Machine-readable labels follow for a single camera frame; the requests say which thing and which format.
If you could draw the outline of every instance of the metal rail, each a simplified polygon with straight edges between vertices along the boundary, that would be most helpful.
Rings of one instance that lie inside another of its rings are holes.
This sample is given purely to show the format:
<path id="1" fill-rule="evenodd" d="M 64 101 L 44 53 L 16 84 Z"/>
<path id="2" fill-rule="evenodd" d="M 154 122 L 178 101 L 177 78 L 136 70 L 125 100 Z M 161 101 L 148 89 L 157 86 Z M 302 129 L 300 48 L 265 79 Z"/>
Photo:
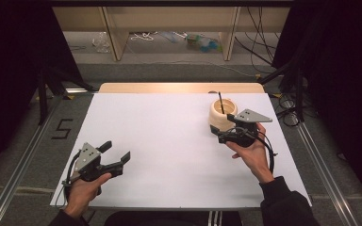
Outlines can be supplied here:
<path id="1" fill-rule="evenodd" d="M 14 193 L 16 192 L 17 186 L 23 179 L 25 175 L 25 171 L 28 168 L 34 153 L 38 149 L 41 139 L 43 138 L 43 135 L 46 131 L 47 126 L 49 125 L 49 122 L 54 115 L 56 109 L 58 108 L 58 104 L 60 103 L 61 97 L 55 97 L 54 102 L 52 103 L 52 108 L 46 117 L 43 124 L 39 125 L 33 138 L 31 138 L 30 142 L 28 143 L 27 148 L 25 149 L 25 152 L 22 155 L 22 158 L 20 159 L 19 163 L 17 164 L 16 169 L 11 174 L 10 179 L 8 180 L 7 184 L 5 185 L 2 193 L 0 194 L 0 221 L 3 218 L 5 212 L 8 209 L 8 206 L 10 205 L 10 202 L 14 196 Z"/>
<path id="2" fill-rule="evenodd" d="M 304 122 L 300 122 L 297 126 L 299 135 L 302 138 L 302 141 L 304 142 L 304 145 L 311 157 L 311 160 L 313 161 L 314 166 L 316 167 L 317 172 L 319 173 L 319 176 L 321 177 L 321 180 L 325 186 L 325 189 L 328 192 L 329 197 L 331 198 L 331 201 L 333 202 L 337 213 L 339 214 L 340 219 L 342 220 L 343 225 L 346 226 L 354 226 L 358 223 L 354 217 L 354 214 L 352 212 L 352 208 L 346 201 L 344 195 L 342 194 L 342 191 L 338 187 L 336 181 L 334 180 L 334 177 L 332 176 L 330 170 L 328 169 L 327 165 L 325 164 L 321 153 L 319 149 L 317 148 L 313 138 L 311 137 L 309 131 L 307 130 L 307 127 L 305 126 Z"/>

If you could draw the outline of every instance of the person's right hand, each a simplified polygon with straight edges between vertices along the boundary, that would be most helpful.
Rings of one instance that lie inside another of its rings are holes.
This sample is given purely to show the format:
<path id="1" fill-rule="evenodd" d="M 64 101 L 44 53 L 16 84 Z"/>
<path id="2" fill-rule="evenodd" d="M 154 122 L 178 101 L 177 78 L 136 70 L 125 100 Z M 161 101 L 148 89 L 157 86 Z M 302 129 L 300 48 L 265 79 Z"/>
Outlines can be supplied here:
<path id="1" fill-rule="evenodd" d="M 259 131 L 258 137 L 265 140 L 266 129 L 260 123 L 257 123 L 257 129 Z M 267 163 L 266 148 L 261 141 L 256 139 L 247 148 L 240 147 L 237 143 L 231 141 L 227 141 L 225 145 L 236 152 L 232 155 L 233 158 L 242 158 L 260 183 L 268 183 L 274 180 Z"/>

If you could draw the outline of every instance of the white table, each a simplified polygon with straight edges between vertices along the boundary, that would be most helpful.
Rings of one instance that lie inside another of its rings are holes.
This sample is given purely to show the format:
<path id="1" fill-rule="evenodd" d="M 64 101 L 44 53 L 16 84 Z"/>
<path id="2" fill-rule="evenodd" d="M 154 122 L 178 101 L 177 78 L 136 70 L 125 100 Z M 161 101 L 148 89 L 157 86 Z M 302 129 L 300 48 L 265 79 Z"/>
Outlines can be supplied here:
<path id="1" fill-rule="evenodd" d="M 275 157 L 274 176 L 285 176 L 291 190 L 307 197 L 288 145 L 265 93 L 222 93 L 237 103 L 273 118 L 263 125 Z M 98 147 L 111 140 L 102 164 L 131 152 L 123 175 L 102 186 L 91 207 L 119 210 L 236 210 L 259 207 L 258 181 L 241 159 L 219 144 L 207 122 L 217 94 L 98 93 L 79 132 L 66 169 L 51 201 L 56 204 L 71 158 L 84 142 Z M 63 199 L 58 198 L 58 205 Z"/>

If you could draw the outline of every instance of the black curtain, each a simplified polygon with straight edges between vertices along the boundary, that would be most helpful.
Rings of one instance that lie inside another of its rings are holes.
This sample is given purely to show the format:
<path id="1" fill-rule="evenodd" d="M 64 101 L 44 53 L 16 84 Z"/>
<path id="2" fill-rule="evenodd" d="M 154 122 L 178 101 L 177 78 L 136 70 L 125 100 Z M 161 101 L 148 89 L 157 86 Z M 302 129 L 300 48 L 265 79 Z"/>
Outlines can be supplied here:
<path id="1" fill-rule="evenodd" d="M 318 43 L 313 43 L 316 48 L 307 48 L 304 77 L 321 118 L 362 183 L 362 1 L 333 1 L 336 8 Z M 300 28 L 311 20 L 305 15 L 315 16 L 291 9 L 274 66 L 294 55 Z"/>

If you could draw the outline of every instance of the gray floor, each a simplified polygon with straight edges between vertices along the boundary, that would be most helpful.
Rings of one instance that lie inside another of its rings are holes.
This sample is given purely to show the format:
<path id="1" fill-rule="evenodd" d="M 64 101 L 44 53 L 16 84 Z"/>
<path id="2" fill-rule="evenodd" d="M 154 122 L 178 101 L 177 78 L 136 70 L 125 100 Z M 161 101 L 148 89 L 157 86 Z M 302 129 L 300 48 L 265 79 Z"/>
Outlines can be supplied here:
<path id="1" fill-rule="evenodd" d="M 257 57 L 254 56 L 251 60 L 251 55 L 237 42 L 231 60 L 224 61 L 222 53 L 217 50 L 203 53 L 188 47 L 179 37 L 174 36 L 177 42 L 170 42 L 156 34 L 152 35 L 153 40 L 129 40 L 122 60 L 115 62 L 111 53 L 97 53 L 96 48 L 92 46 L 92 39 L 98 37 L 96 33 L 65 34 L 85 81 L 97 88 L 105 82 L 131 81 L 254 82 L 257 75 L 265 76 L 265 74 L 258 72 L 252 64 L 261 71 L 273 71 Z M 205 35 L 213 39 L 218 38 L 215 33 L 205 33 Z M 238 34 L 238 39 L 250 48 L 253 45 L 244 33 Z M 266 34 L 266 41 L 274 47 L 277 44 L 274 34 Z M 264 48 L 256 45 L 255 51 L 269 58 Z M 278 77 L 266 84 L 265 90 L 268 93 L 278 93 L 277 86 L 280 79 L 281 77 Z M 76 88 L 75 85 L 68 83 L 65 83 L 65 86 Z M 47 225 L 55 216 L 58 210 L 49 205 L 52 193 L 58 185 L 91 98 L 92 94 L 84 93 L 75 94 L 71 100 L 58 101 L 58 108 L 46 127 L 41 143 L 32 156 L 32 161 L 0 225 Z M 54 105 L 57 99 L 50 99 L 50 106 Z M 278 99 L 271 98 L 271 101 L 274 109 L 280 110 Z M 310 105 L 308 97 L 305 98 L 305 104 Z M 63 123 L 66 128 L 71 129 L 68 137 L 54 139 L 65 135 L 65 132 L 58 131 L 57 127 L 61 120 L 69 119 L 71 121 Z M 362 225 L 362 185 L 355 177 L 349 163 L 337 157 L 339 149 L 330 138 L 321 118 L 316 117 L 315 109 L 308 108 L 304 112 L 304 119 L 304 125 L 308 128 L 326 166 L 351 207 L 357 225 Z M 0 155 L 0 193 L 37 130 L 38 121 L 39 104 L 36 95 L 30 102 L 16 136 Z M 308 154 L 298 128 L 286 126 L 282 121 L 280 124 L 305 188 L 311 197 L 316 219 L 321 225 L 344 225 Z M 110 210 L 97 210 L 90 225 L 103 225 L 111 213 Z M 240 215 L 244 225 L 262 225 L 259 210 L 243 210 L 240 211 Z"/>

